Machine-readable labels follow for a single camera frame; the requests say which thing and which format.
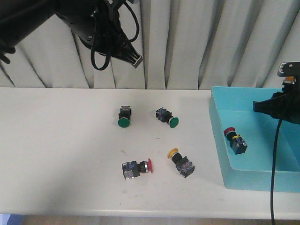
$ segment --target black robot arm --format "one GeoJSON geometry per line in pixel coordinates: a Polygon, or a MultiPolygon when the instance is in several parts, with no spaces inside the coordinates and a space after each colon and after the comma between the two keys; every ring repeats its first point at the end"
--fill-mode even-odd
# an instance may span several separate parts
{"type": "Polygon", "coordinates": [[[274,93],[269,100],[253,102],[253,111],[300,124],[300,62],[282,63],[278,76],[286,77],[282,91],[274,93]]]}
{"type": "Polygon", "coordinates": [[[0,60],[9,63],[6,53],[14,53],[14,47],[32,31],[56,14],[91,49],[94,68],[103,70],[110,57],[132,64],[135,68],[142,57],[131,45],[121,28],[118,9],[125,6],[133,14],[126,0],[2,0],[0,3],[0,60]],[[98,68],[94,54],[106,57],[98,68]]]}

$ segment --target green push button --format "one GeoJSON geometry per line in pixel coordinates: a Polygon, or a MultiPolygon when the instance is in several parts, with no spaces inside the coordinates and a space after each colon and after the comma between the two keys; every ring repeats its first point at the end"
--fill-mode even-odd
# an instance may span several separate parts
{"type": "Polygon", "coordinates": [[[130,125],[130,120],[123,117],[123,118],[119,119],[118,125],[122,128],[126,128],[130,125]]]}
{"type": "Polygon", "coordinates": [[[174,128],[178,125],[178,123],[179,123],[179,119],[177,117],[173,117],[170,121],[170,127],[174,128]]]}

